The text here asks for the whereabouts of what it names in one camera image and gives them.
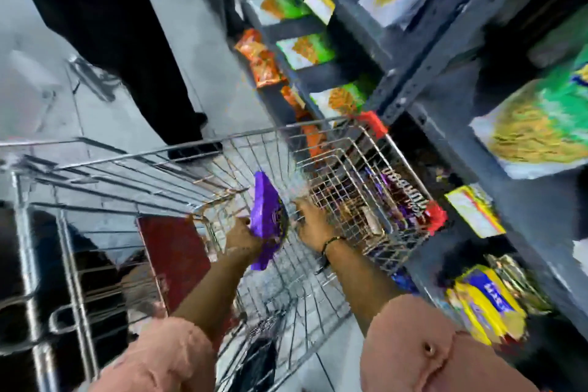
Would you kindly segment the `large green noodle packet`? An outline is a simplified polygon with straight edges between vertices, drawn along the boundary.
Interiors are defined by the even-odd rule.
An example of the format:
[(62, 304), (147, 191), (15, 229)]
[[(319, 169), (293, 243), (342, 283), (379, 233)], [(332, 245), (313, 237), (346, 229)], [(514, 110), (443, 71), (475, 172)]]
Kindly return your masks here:
[(588, 164), (588, 43), (531, 80), (470, 128), (515, 180), (538, 179)]

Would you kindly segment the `pink sleeve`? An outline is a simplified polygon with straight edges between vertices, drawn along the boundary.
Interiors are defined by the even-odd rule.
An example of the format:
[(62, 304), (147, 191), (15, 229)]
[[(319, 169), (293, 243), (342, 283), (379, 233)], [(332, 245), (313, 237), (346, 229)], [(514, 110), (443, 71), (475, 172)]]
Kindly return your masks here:
[(539, 392), (490, 346), (409, 294), (371, 321), (359, 371), (362, 392)]
[(216, 352), (184, 319), (156, 319), (105, 367), (88, 392), (214, 392)]

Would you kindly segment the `metal wire shopping cart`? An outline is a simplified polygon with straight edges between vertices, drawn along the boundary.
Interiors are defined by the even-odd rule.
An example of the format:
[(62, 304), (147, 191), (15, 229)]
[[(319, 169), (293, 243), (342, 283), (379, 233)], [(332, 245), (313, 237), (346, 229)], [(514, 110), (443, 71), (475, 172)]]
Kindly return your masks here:
[[(0, 175), (13, 192), (0, 201), (0, 391), (88, 392), (155, 319), (149, 303), (160, 295), (137, 218), (190, 219), (213, 263), (234, 219), (251, 215), (257, 171), (277, 189), (290, 226), (268, 267), (248, 268), (239, 283), (214, 342), (215, 392), (229, 392), (259, 337), (277, 345), (268, 392), (302, 392), (291, 377), (311, 362), (325, 375), (319, 385), (334, 390), (316, 353), (351, 311), (326, 258), (299, 240), (294, 200), (309, 197), (344, 237), (328, 191), (350, 170), (393, 170), (434, 200), (390, 134), (377, 140), (355, 117), (135, 154), (85, 137), (0, 143)], [(318, 158), (304, 124), (326, 137)]]

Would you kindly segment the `person's left hand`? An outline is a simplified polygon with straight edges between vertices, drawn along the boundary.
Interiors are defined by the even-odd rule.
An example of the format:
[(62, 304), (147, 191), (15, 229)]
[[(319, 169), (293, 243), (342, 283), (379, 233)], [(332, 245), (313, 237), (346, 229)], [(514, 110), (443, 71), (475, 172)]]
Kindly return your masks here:
[(249, 266), (260, 256), (263, 250), (263, 241), (259, 237), (256, 237), (252, 231), (253, 239), (234, 240), (234, 225), (226, 235), (224, 255), (239, 257), (246, 266)]

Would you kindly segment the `black bag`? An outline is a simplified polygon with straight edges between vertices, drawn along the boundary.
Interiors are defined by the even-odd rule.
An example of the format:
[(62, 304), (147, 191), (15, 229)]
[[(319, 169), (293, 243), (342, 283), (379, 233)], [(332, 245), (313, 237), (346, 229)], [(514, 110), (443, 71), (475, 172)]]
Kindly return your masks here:
[(257, 338), (247, 350), (229, 392), (268, 392), (274, 385), (276, 363), (276, 341), (270, 337)]

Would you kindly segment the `green white noodle packet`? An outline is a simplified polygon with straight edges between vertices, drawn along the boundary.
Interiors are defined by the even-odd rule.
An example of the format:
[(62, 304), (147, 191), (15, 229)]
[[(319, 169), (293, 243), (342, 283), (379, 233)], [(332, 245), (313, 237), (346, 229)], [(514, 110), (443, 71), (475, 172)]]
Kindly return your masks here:
[(359, 113), (374, 91), (370, 81), (357, 80), (320, 92), (309, 97), (325, 118)]
[(337, 58), (337, 52), (325, 33), (283, 39), (276, 46), (293, 70), (306, 69)]
[(303, 0), (248, 0), (247, 3), (262, 26), (313, 15)]

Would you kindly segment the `grey metal shelf rack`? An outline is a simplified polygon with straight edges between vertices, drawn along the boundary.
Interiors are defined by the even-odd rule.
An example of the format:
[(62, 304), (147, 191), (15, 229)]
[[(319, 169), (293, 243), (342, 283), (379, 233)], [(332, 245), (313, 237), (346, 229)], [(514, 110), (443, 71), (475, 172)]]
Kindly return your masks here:
[(395, 131), (425, 135), (456, 180), (481, 185), (506, 224), (491, 242), (521, 257), (562, 316), (538, 319), (529, 345), (507, 358), (553, 392), (588, 392), (588, 274), (572, 254), (573, 238), (588, 232), (588, 166), (516, 181), (469, 127), (514, 88), (488, 76), (483, 30), (531, 0), (426, 0), (407, 30), (376, 26), (359, 0), (334, 1), (336, 27), (384, 72), (368, 107)]

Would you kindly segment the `gold foil packets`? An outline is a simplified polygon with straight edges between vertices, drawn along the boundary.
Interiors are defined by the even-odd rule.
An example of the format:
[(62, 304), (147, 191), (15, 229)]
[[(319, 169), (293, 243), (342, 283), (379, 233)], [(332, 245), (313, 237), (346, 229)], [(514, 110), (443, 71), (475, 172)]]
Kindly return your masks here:
[(532, 273), (521, 266), (511, 254), (503, 254), (499, 257), (486, 254), (484, 258), (502, 280), (508, 292), (528, 314), (549, 315), (555, 311)]

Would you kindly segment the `small yellow white packet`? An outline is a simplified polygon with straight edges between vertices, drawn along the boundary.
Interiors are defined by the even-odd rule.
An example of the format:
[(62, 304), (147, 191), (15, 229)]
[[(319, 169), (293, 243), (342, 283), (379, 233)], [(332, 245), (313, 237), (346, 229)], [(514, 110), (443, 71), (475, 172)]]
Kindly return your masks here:
[(333, 0), (303, 0), (320, 21), (328, 25), (334, 15), (336, 5)]

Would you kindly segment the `yellow white flat packet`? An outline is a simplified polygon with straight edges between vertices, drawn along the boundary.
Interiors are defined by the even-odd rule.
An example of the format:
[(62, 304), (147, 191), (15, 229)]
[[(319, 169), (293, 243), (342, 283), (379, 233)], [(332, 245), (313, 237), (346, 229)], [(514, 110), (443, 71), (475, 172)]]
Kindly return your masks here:
[(480, 239), (506, 234), (493, 206), (493, 199), (479, 183), (471, 183), (445, 194), (450, 205)]

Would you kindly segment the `purple snack packet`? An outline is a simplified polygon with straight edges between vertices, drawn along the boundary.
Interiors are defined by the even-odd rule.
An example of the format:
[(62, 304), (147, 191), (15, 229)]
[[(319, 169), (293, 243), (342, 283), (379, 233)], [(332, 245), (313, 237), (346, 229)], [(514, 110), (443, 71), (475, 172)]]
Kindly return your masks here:
[(252, 263), (251, 269), (263, 271), (282, 247), (290, 226), (286, 207), (263, 171), (254, 174), (254, 204), (249, 226), (253, 235), (262, 241), (261, 253)]

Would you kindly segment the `pink right sleeve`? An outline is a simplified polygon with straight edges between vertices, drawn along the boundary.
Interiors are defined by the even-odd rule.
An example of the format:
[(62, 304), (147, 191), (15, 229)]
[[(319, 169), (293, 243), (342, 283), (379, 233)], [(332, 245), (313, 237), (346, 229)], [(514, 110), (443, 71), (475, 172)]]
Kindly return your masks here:
[(359, 371), (362, 392), (539, 392), (490, 346), (409, 294), (371, 321)]

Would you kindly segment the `person's right forearm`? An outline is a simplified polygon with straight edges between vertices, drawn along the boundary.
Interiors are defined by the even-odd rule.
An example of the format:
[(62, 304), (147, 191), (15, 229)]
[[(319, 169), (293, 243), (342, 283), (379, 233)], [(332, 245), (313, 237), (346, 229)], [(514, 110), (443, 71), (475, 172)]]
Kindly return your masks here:
[(328, 245), (323, 254), (342, 287), (343, 294), (364, 336), (376, 320), (376, 333), (381, 336), (390, 328), (389, 314), (379, 318), (386, 306), (406, 295), (396, 283), (345, 240)]

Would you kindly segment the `red cart corner bumper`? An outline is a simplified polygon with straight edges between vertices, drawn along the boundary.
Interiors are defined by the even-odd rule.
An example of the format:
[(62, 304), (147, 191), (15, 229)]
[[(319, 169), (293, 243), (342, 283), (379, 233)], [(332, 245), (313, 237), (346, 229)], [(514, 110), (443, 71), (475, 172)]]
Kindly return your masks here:
[(388, 134), (388, 127), (380, 120), (374, 111), (361, 112), (356, 115), (356, 120), (367, 125), (372, 136), (377, 140)]
[(424, 227), (430, 237), (443, 228), (448, 219), (447, 212), (434, 200), (428, 202), (424, 215), (426, 216)]

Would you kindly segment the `person's right hand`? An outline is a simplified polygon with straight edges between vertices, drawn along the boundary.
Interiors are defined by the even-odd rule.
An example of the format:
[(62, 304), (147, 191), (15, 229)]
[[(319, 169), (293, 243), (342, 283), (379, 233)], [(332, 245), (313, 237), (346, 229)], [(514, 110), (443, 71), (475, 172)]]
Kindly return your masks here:
[(303, 217), (298, 222), (297, 232), (300, 239), (310, 249), (317, 253), (324, 254), (328, 245), (335, 241), (343, 241), (345, 238), (328, 221), (327, 214), (319, 208), (319, 219), (317, 222), (308, 224)]

